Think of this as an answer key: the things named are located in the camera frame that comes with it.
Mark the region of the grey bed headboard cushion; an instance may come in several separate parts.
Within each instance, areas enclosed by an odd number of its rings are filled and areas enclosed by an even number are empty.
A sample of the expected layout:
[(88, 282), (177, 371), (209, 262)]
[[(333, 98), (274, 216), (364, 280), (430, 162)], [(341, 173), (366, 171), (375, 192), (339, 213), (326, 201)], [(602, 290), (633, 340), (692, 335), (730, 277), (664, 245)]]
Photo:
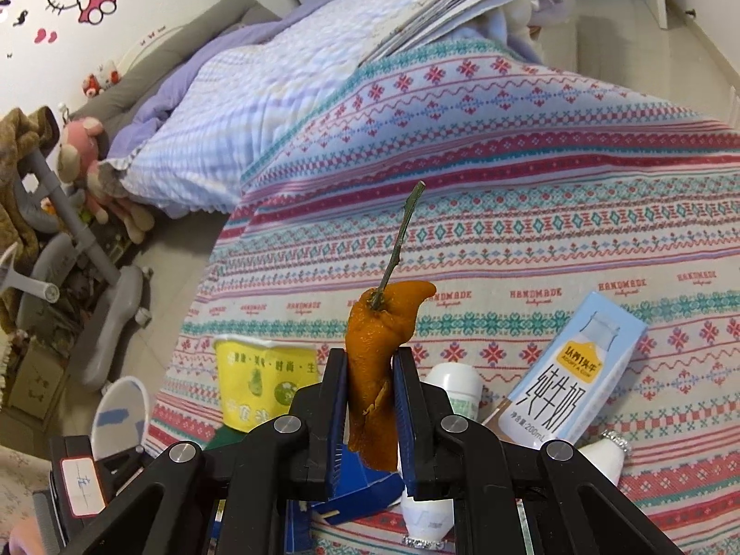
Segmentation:
[(94, 117), (111, 127), (127, 124), (162, 83), (203, 46), (242, 26), (276, 20), (278, 16), (257, 0), (218, 0), (182, 28), (159, 37), (123, 73), (119, 83), (73, 111), (70, 118)]

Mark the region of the striped patterned bedspread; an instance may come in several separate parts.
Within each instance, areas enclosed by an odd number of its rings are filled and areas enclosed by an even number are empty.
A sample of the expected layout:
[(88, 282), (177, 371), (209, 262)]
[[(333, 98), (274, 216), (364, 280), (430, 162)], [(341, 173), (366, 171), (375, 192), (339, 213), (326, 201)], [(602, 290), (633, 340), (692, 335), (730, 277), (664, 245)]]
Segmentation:
[(420, 370), (463, 362), (493, 408), (599, 292), (646, 323), (588, 428), (631, 445), (621, 490), (689, 554), (739, 548), (739, 136), (623, 86), (500, 46), (425, 46), (354, 72), (238, 173), (146, 444), (222, 424), (213, 342), (282, 338), (319, 357), (380, 281), (426, 279)]

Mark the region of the large white AD bottle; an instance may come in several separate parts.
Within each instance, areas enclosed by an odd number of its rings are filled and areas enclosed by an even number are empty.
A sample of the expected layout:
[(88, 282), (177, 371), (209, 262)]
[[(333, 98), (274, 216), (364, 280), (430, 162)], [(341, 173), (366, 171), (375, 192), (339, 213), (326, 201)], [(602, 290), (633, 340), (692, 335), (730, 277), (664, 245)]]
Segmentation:
[(454, 413), (477, 421), (483, 381), (474, 367), (458, 362), (436, 364), (425, 382), (444, 389)]

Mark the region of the yellow paper cup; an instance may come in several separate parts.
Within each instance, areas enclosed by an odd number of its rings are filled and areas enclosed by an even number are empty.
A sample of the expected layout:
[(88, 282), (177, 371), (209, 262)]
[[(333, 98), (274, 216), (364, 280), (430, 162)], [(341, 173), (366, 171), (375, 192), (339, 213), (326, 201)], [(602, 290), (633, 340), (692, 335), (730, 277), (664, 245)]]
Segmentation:
[(232, 430), (285, 415), (296, 392), (319, 381), (314, 346), (225, 334), (215, 354), (223, 423)]

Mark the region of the white blue trash bin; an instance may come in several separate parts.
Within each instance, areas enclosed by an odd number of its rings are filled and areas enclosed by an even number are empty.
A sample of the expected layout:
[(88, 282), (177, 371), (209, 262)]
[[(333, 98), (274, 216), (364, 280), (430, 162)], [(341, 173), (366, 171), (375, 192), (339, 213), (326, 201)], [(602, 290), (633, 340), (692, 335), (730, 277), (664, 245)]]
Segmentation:
[(110, 383), (95, 411), (90, 433), (94, 460), (143, 445), (149, 421), (148, 389), (139, 378), (125, 376)]

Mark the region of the orange peel with stem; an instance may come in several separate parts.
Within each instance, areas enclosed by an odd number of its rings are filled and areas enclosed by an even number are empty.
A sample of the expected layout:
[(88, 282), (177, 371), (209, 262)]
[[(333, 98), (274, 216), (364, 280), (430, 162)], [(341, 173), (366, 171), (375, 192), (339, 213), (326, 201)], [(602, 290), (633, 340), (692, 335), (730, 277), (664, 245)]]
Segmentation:
[(365, 291), (347, 320), (345, 352), (349, 373), (349, 441), (365, 466), (393, 472), (398, 466), (398, 430), (391, 360), (415, 332), (421, 304), (437, 293), (428, 281), (390, 281), (416, 203), (425, 189), (416, 186), (404, 204), (404, 217), (379, 286)]

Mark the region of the blue milk carton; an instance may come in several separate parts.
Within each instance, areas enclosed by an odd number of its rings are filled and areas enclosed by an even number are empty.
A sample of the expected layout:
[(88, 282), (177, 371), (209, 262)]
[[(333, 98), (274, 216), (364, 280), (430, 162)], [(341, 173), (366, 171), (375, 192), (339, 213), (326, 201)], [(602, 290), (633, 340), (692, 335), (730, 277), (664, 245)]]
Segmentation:
[(552, 440), (574, 444), (616, 389), (645, 332), (633, 314), (590, 293), (486, 426), (529, 449)]

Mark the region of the blue cardboard box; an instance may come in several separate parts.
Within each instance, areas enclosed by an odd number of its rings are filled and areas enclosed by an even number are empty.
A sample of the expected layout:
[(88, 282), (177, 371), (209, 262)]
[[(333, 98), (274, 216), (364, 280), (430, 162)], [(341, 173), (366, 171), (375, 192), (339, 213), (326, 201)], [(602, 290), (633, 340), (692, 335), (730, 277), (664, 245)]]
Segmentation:
[(310, 523), (314, 516), (330, 525), (367, 518), (395, 504), (405, 488), (399, 472), (366, 467), (358, 454), (341, 449), (338, 483), (326, 501), (290, 501), (286, 518), (285, 551), (301, 554), (311, 548)]

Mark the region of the brown plush blanket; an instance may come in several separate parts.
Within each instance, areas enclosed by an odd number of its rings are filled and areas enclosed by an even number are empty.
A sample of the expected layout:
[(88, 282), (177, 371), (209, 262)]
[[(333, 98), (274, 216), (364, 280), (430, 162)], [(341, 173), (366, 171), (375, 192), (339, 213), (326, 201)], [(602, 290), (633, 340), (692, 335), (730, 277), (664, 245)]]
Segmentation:
[(39, 257), (37, 232), (53, 234), (60, 221), (44, 212), (23, 184), (30, 172), (30, 154), (48, 155), (58, 143), (60, 132), (53, 111), (41, 106), (25, 114), (20, 108), (1, 118), (1, 252), (16, 247), (14, 269), (28, 273)]

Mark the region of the purple checked quilt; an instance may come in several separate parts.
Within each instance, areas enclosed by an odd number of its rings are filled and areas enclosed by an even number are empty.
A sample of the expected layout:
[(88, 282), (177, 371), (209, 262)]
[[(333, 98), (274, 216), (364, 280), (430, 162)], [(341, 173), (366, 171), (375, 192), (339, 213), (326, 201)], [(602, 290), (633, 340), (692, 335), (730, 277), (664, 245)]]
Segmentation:
[(134, 201), (172, 217), (227, 213), (243, 173), (359, 67), (374, 30), (421, 0), (333, 0), (297, 10), (264, 44), (220, 51), (162, 127), (104, 162)]

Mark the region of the small white drink bottle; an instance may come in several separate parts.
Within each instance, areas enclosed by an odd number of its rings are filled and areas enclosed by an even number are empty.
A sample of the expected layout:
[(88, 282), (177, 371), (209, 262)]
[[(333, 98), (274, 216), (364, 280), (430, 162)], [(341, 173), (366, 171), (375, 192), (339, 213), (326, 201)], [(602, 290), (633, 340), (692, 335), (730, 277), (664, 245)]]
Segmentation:
[(597, 441), (578, 449), (613, 485), (620, 484), (625, 461), (631, 454), (629, 442), (616, 431), (606, 430)]

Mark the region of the stuffed toy animals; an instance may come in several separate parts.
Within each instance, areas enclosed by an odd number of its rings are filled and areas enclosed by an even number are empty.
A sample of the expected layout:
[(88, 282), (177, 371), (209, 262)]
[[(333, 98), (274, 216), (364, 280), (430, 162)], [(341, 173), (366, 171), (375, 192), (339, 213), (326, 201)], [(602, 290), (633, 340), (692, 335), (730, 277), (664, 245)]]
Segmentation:
[(93, 117), (70, 120), (64, 125), (56, 173), (63, 183), (84, 192), (84, 205), (99, 224), (113, 214), (123, 223), (130, 242), (141, 244), (154, 227), (154, 218), (143, 205), (129, 199), (129, 193), (100, 157), (99, 136), (103, 124)]

